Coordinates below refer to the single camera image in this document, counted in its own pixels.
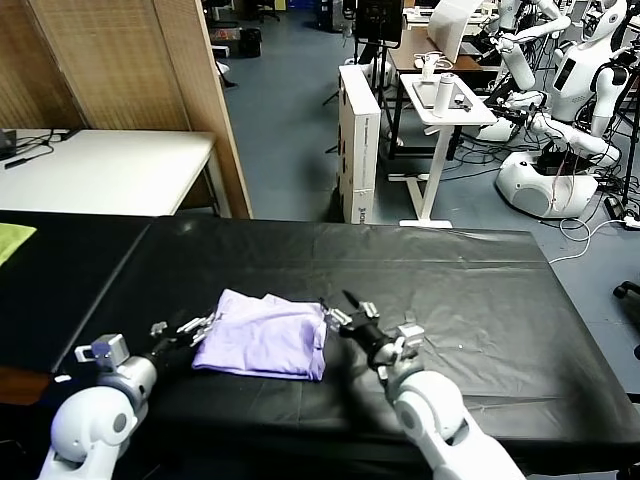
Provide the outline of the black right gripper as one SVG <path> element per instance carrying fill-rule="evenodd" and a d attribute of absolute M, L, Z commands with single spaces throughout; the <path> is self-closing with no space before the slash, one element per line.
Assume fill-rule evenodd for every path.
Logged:
<path fill-rule="evenodd" d="M 330 307 L 323 298 L 319 304 L 324 315 L 324 321 L 328 328 L 339 332 L 343 338 L 348 338 L 357 343 L 367 356 L 368 363 L 393 363 L 397 353 L 395 340 L 384 333 L 376 321 L 379 312 L 373 302 L 361 300 L 354 293 L 344 290 L 343 294 L 348 302 L 359 312 L 350 316 L 338 308 Z"/>

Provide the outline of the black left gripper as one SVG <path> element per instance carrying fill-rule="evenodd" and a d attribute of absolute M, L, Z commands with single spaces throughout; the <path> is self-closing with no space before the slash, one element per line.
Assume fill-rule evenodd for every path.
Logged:
<path fill-rule="evenodd" d="M 154 342 L 149 351 L 149 360 L 157 370 L 166 370 L 206 338 L 213 327 L 214 318 L 215 313 L 210 313 L 195 317 L 177 327 L 170 326 L 166 321 L 154 323 L 150 329 L 151 334 L 167 335 L 161 335 Z"/>

